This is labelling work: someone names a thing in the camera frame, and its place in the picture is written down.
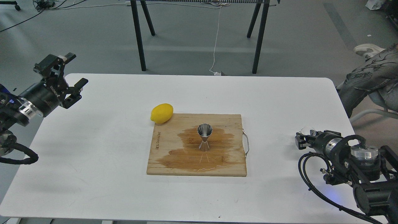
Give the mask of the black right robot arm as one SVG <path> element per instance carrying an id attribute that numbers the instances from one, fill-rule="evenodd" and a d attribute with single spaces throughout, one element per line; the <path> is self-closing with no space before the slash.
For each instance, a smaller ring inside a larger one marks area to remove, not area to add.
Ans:
<path id="1" fill-rule="evenodd" d="M 298 162 L 300 176 L 309 191 L 361 220 L 378 224 L 379 221 L 373 217 L 384 216 L 389 224 L 397 223 L 397 154 L 389 146 L 368 147 L 362 136 L 342 137 L 339 132 L 313 129 L 309 135 L 297 132 L 295 142 L 298 149 L 310 147 L 315 150 L 301 156 Z M 324 174 L 326 184 L 352 187 L 354 200 L 361 212 L 343 207 L 317 190 L 306 172 L 307 161 L 312 157 L 325 162 L 326 168 L 320 169 L 320 172 Z"/>

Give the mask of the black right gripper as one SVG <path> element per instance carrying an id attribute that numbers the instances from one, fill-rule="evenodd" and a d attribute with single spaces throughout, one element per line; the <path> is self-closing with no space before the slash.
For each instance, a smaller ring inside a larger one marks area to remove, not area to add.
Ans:
<path id="1" fill-rule="evenodd" d="M 295 144 L 299 150 L 309 147 L 326 157 L 330 157 L 331 150 L 341 139 L 342 136 L 339 132 L 308 130 L 307 135 L 300 132 L 296 133 Z"/>

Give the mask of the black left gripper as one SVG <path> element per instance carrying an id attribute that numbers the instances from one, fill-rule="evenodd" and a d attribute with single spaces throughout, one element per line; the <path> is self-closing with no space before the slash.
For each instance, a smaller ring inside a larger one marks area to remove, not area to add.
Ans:
<path id="1" fill-rule="evenodd" d="M 42 76 L 42 82 L 31 85 L 18 97 L 21 105 L 18 112 L 27 118 L 38 114 L 47 117 L 55 108 L 70 108 L 81 99 L 81 89 L 88 79 L 81 78 L 74 86 L 69 87 L 64 78 L 65 66 L 76 58 L 74 53 L 65 56 L 47 55 L 34 65 L 34 72 Z"/>

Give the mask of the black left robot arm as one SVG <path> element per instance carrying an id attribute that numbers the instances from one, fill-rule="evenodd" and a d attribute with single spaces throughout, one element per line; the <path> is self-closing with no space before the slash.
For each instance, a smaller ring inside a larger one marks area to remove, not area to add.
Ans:
<path id="1" fill-rule="evenodd" d="M 47 55 L 34 65 L 34 72 L 41 80 L 20 95 L 12 94 L 1 85 L 0 135 L 1 163 L 12 165 L 30 165 L 38 161 L 39 156 L 33 150 L 18 143 L 10 130 L 18 124 L 27 126 L 35 116 L 47 117 L 57 107 L 70 108 L 81 99 L 81 90 L 88 79 L 81 78 L 75 85 L 69 86 L 64 77 L 64 68 L 76 55 Z"/>

